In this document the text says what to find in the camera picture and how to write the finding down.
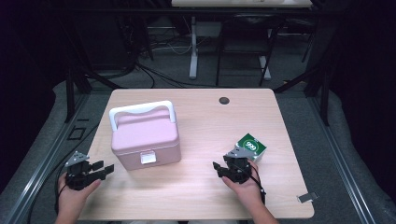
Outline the pink storage box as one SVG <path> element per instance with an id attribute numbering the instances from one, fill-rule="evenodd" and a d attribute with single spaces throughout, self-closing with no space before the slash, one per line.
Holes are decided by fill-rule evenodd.
<path id="1" fill-rule="evenodd" d="M 126 170 L 181 160 L 177 115 L 170 101 L 115 107 L 109 119 L 111 149 Z"/>

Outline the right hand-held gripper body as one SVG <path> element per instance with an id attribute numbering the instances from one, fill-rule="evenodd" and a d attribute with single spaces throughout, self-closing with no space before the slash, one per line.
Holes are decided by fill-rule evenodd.
<path id="1" fill-rule="evenodd" d="M 242 147 L 235 147 L 223 156 L 229 171 L 229 179 L 234 183 L 243 184 L 251 175 L 251 166 L 248 162 L 248 151 Z"/>

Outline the grey metal table bracket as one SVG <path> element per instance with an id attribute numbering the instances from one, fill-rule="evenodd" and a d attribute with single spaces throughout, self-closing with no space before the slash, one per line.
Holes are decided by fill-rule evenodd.
<path id="1" fill-rule="evenodd" d="M 308 192 L 304 195 L 298 196 L 297 200 L 300 203 L 307 203 L 307 202 L 313 202 L 314 200 L 318 199 L 319 195 L 315 192 Z"/>

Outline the white desk leg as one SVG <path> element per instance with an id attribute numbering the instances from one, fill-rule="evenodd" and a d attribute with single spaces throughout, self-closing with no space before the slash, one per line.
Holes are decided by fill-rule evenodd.
<path id="1" fill-rule="evenodd" d="M 268 64 L 266 61 L 266 57 L 265 56 L 260 56 L 259 57 L 259 62 L 262 68 L 262 72 L 263 72 L 263 79 L 265 81 L 270 81 L 272 79 L 270 71 L 268 69 Z"/>
<path id="2" fill-rule="evenodd" d="M 197 52 L 197 37 L 196 37 L 196 19 L 191 18 L 191 65 L 190 65 L 190 79 L 197 78 L 197 64 L 198 64 L 198 52 Z"/>

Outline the person's left hand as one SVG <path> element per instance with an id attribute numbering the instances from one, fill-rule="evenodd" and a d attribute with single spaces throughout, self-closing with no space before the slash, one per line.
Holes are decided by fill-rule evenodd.
<path id="1" fill-rule="evenodd" d="M 66 173 L 58 179 L 58 215 L 79 217 L 88 197 L 100 186 L 101 180 L 94 180 L 82 190 L 73 190 L 66 185 Z"/>

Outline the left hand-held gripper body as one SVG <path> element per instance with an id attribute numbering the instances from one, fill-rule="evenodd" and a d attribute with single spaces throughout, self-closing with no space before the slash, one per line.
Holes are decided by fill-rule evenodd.
<path id="1" fill-rule="evenodd" d="M 104 166 L 96 171 L 92 170 L 89 156 L 75 151 L 71 158 L 66 162 L 66 185 L 73 190 L 82 190 L 88 187 L 94 180 L 100 179 L 99 173 Z"/>

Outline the black chair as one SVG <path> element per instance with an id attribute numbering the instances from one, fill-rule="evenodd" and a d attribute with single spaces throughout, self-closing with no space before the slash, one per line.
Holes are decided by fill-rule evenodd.
<path id="1" fill-rule="evenodd" d="M 222 76 L 253 71 L 260 76 L 259 86 L 264 82 L 259 62 L 265 56 L 269 68 L 273 49 L 285 19 L 277 15 L 238 14 L 223 21 L 217 46 L 216 85 Z"/>

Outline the person's right hand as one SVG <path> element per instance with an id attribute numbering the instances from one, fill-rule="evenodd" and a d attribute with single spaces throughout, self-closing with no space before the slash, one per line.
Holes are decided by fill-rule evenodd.
<path id="1" fill-rule="evenodd" d="M 237 196 L 240 203 L 247 208 L 251 202 L 262 201 L 262 183 L 258 175 L 258 166 L 253 161 L 248 161 L 251 166 L 251 177 L 243 184 L 234 183 L 228 177 L 224 176 L 222 181 Z"/>

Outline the black metal stand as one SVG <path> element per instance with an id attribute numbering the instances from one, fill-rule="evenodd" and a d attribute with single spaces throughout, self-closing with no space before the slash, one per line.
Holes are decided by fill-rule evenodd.
<path id="1" fill-rule="evenodd" d="M 332 49 L 333 38 L 330 39 L 325 50 L 323 50 L 321 53 L 318 61 L 312 67 L 306 69 L 302 74 L 288 81 L 286 84 L 274 89 L 274 93 L 281 93 L 307 79 L 308 84 L 304 89 L 304 94 L 306 97 L 315 97 L 318 91 L 320 91 L 319 117 L 326 126 L 329 125 L 328 106 L 330 95 L 330 61 L 332 58 Z"/>
<path id="2" fill-rule="evenodd" d="M 76 113 L 75 106 L 75 90 L 78 90 L 83 94 L 90 94 L 92 91 L 92 86 L 88 81 L 88 78 L 93 78 L 96 81 L 104 84 L 112 90 L 120 89 L 120 85 L 100 76 L 99 74 L 93 72 L 92 70 L 85 67 L 72 67 L 68 70 L 65 75 L 65 86 L 66 86 L 66 103 L 67 103 L 67 114 L 65 122 L 69 122 L 71 118 Z"/>

